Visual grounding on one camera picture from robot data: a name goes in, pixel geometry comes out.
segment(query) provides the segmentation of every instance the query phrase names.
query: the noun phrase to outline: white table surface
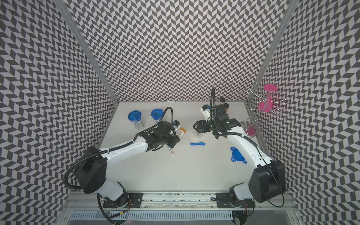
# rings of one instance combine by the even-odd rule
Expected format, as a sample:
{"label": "white table surface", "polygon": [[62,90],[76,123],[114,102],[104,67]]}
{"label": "white table surface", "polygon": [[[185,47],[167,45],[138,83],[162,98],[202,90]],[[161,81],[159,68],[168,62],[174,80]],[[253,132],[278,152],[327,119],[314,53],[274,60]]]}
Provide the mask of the white table surface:
{"label": "white table surface", "polygon": [[[107,176],[119,181],[131,191],[225,191],[241,183],[252,174],[252,169],[243,162],[230,160],[232,144],[224,137],[218,140],[211,132],[198,139],[193,135],[192,126],[204,117],[200,108],[208,102],[160,102],[160,103],[119,103],[101,148],[111,147],[131,140],[139,132],[128,120],[128,114],[139,110],[146,128],[154,124],[150,113],[155,108],[164,110],[170,106],[174,110],[174,120],[178,120],[186,133],[174,147],[175,157],[168,148],[148,151],[123,160],[107,171]],[[248,114],[243,102],[229,102],[228,114],[238,121]],[[164,120],[171,122],[168,110]],[[190,146],[190,142],[203,141],[205,146]]]}

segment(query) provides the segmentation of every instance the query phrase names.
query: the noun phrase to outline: pink disc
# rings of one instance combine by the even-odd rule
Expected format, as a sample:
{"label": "pink disc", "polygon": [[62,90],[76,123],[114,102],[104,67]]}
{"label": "pink disc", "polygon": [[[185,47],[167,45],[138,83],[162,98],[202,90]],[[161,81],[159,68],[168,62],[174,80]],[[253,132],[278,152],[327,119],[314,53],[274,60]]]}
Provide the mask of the pink disc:
{"label": "pink disc", "polygon": [[273,84],[267,84],[264,86],[264,90],[269,91],[269,92],[276,91],[277,89],[278,89],[278,87]]}
{"label": "pink disc", "polygon": [[256,134],[256,130],[253,126],[250,126],[249,129],[247,131],[245,131],[245,133],[249,136],[252,137]]}
{"label": "pink disc", "polygon": [[[266,109],[263,112],[271,111],[271,108],[273,107],[273,103],[269,102],[269,101],[272,101],[272,100],[273,100],[273,98],[270,96],[266,99],[266,103],[267,103],[268,107],[266,107]],[[265,102],[260,102],[259,107],[258,107],[259,111],[262,111],[264,108],[265,108]]]}

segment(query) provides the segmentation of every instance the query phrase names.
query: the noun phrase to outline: red wire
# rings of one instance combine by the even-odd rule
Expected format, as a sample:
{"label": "red wire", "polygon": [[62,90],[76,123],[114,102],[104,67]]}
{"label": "red wire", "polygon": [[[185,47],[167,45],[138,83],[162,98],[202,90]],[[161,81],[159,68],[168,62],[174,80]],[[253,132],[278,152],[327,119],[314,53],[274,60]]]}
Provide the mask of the red wire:
{"label": "red wire", "polygon": [[131,205],[131,198],[130,198],[130,203],[127,205],[125,220],[126,220],[126,218],[127,218],[127,212],[129,211],[130,205]]}

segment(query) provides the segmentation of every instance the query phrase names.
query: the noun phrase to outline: ventilation grille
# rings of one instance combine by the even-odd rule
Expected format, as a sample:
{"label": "ventilation grille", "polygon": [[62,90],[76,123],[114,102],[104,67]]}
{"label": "ventilation grille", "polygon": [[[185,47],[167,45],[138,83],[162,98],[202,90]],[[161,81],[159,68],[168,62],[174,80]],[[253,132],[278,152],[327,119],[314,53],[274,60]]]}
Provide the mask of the ventilation grille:
{"label": "ventilation grille", "polygon": [[95,219],[96,211],[73,211],[70,219]]}
{"label": "ventilation grille", "polygon": [[232,213],[228,211],[129,211],[116,217],[119,220],[156,220],[156,221],[181,221],[181,220],[231,220]]}
{"label": "ventilation grille", "polygon": [[[110,215],[119,213],[120,211],[111,211]],[[113,220],[139,220],[139,221],[187,221],[187,220],[232,220],[231,211],[223,210],[130,210]],[[72,211],[70,220],[105,220],[100,211]]]}

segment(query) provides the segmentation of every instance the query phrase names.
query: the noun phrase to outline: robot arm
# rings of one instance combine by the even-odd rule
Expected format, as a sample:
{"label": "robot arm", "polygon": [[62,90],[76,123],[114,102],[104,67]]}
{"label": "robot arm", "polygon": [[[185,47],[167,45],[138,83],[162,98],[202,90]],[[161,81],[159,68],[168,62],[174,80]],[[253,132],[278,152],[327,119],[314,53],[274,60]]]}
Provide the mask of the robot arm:
{"label": "robot arm", "polygon": [[180,127],[177,121],[174,124],[161,121],[156,127],[138,133],[129,142],[100,150],[95,148],[85,150],[79,162],[82,159],[88,159],[78,163],[74,168],[74,175],[80,183],[81,189],[86,194],[97,192],[109,198],[117,206],[122,207],[127,202],[127,192],[124,191],[120,183],[107,177],[106,171],[130,156],[150,150],[155,151],[159,146],[166,144],[173,148],[180,140],[175,135],[178,128]]}
{"label": "robot arm", "polygon": [[[210,120],[211,110],[216,110],[216,118]],[[218,139],[228,138],[247,161],[247,166],[253,173],[249,180],[243,180],[230,188],[237,200],[252,199],[258,202],[269,200],[285,192],[285,168],[280,161],[273,161],[263,151],[258,149],[245,133],[236,119],[229,119],[224,105],[204,105],[201,108],[205,120],[197,121],[193,128],[198,132],[213,132]]]}

